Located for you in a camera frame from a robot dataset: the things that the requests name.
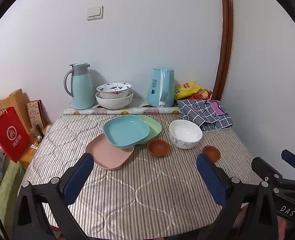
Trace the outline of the brown small bowl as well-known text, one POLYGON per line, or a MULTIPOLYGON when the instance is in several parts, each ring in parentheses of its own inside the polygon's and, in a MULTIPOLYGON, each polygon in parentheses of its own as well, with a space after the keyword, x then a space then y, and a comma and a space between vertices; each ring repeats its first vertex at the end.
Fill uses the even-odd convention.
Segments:
POLYGON ((220 150, 214 146, 204 146, 204 148, 202 149, 202 153, 206 154, 212 162, 216 162, 221 159, 220 150))
POLYGON ((156 158, 164 157, 169 150, 169 144, 162 139, 153 139, 147 143, 147 151, 156 158))

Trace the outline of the white floral bowl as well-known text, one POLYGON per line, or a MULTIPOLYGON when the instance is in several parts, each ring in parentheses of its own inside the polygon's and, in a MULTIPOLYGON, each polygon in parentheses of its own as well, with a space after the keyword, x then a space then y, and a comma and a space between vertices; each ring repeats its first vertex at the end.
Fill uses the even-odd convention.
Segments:
POLYGON ((188 120, 175 120, 169 125, 171 143, 184 150, 195 147, 202 139, 202 130, 188 120))

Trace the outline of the pink square plate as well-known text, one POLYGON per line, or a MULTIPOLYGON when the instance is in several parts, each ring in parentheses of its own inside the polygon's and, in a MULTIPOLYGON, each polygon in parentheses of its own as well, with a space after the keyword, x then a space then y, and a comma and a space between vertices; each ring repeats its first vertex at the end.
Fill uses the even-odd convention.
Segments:
POLYGON ((117 170, 134 152, 135 147, 117 148, 104 133, 98 135, 86 146, 85 152, 93 156, 94 163, 105 170, 117 170))

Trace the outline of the green square plate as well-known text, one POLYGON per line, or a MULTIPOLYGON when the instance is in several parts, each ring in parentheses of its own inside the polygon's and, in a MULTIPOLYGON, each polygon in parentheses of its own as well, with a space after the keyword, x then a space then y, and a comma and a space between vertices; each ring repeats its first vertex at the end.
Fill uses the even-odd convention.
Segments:
POLYGON ((150 129, 149 134, 137 143, 138 145, 144 145, 159 135, 159 133, 162 131, 162 125, 147 115, 138 115, 138 117, 141 118, 142 122, 144 123, 144 125, 139 124, 138 126, 140 137, 147 134, 147 127, 150 129))

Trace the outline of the blue square plate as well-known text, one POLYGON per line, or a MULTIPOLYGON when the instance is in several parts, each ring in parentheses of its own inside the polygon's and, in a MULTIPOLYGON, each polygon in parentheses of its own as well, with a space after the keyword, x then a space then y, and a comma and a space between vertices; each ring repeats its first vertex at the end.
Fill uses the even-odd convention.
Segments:
POLYGON ((136 115, 122 115, 105 123, 103 132, 113 146, 128 148, 147 138, 150 128, 136 115))

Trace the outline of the wooden side table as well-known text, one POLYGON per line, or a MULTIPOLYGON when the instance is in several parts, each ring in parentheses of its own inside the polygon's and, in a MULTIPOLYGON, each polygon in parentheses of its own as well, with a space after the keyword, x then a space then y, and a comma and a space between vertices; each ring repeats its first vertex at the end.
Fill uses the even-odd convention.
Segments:
POLYGON ((19 163, 24 170, 28 168, 36 151, 41 144, 41 141, 45 137, 46 132, 51 128, 52 124, 41 128, 39 125, 32 127, 30 130, 30 143, 28 147, 24 150, 24 153, 21 155, 19 159, 19 163))

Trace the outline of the grey checkered folded cloth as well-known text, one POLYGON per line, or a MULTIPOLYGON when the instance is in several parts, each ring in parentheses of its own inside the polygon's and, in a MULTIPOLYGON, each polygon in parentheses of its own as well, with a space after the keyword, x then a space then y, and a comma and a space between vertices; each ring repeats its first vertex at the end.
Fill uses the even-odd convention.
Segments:
POLYGON ((178 101, 180 116, 196 124, 203 132, 230 128, 234 122, 218 100, 184 99, 178 101))

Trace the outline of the patterned notebook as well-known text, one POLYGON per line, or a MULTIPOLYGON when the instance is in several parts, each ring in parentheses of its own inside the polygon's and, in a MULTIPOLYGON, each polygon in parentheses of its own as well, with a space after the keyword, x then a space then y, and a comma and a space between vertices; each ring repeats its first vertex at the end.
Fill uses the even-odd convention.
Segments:
POLYGON ((41 100, 33 100, 26 103, 28 117, 32 127, 38 125, 40 128, 45 127, 45 121, 42 113, 42 102, 41 100))

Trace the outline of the yellow chips bag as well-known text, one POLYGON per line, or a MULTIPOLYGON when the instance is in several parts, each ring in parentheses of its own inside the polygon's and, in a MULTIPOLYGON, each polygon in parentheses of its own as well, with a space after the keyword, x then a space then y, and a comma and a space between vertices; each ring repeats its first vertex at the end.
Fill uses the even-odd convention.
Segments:
POLYGON ((199 90, 204 88, 195 81, 186 82, 182 85, 175 87, 175 99, 185 99, 193 94, 196 94, 199 90))

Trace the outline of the light blue electric kettle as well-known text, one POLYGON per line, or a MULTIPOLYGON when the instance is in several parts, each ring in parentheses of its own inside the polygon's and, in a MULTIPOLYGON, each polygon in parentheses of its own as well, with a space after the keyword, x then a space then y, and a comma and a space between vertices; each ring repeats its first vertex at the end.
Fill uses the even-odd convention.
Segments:
POLYGON ((175 97, 174 70, 165 67, 153 69, 151 82, 148 88, 147 102, 158 108, 172 107, 175 97))

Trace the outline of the light blue thermos jug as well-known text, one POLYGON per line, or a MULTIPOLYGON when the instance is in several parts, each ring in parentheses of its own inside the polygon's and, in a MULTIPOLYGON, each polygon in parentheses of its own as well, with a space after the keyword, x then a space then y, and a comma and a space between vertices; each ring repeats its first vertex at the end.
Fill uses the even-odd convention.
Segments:
POLYGON ((70 66, 71 69, 64 77, 64 89, 72 97, 74 109, 89 109, 96 103, 93 83, 88 71, 90 64, 71 64, 70 66))

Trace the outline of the large white ceramic bowl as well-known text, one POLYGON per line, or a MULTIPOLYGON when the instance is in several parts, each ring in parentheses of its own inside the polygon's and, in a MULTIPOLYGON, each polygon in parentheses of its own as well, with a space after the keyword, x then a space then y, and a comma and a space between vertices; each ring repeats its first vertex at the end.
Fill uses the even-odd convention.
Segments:
POLYGON ((129 90, 129 94, 126 97, 116 98, 116 99, 103 99, 100 97, 98 92, 96 94, 96 100, 101 107, 105 109, 109 109, 109 110, 116 110, 116 109, 121 109, 128 106, 131 103, 133 96, 134 96, 133 91, 129 90))

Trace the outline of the blue patterned ceramic bowl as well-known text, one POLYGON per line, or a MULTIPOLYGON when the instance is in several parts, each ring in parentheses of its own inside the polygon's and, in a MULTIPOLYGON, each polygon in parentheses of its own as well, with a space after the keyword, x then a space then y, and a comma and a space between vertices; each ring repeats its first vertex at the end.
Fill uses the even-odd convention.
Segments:
POLYGON ((112 82, 97 87, 99 96, 103 99, 117 99, 128 96, 131 84, 125 82, 112 82))

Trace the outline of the brown wooden door frame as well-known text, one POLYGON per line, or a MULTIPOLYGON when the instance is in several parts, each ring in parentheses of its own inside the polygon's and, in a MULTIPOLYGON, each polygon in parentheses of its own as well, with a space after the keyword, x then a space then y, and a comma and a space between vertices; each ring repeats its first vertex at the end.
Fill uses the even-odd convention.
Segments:
POLYGON ((233 43, 233 0, 222 1, 222 36, 220 57, 217 67, 216 79, 213 88, 212 99, 221 100, 227 80, 231 49, 233 43))

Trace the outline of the white wall switch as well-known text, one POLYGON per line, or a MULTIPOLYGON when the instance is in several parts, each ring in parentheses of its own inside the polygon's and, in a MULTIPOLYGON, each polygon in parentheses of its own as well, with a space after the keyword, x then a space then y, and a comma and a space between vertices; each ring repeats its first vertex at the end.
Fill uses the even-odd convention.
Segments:
POLYGON ((103 19, 103 11, 104 7, 102 5, 99 7, 87 9, 87 20, 92 21, 103 19))

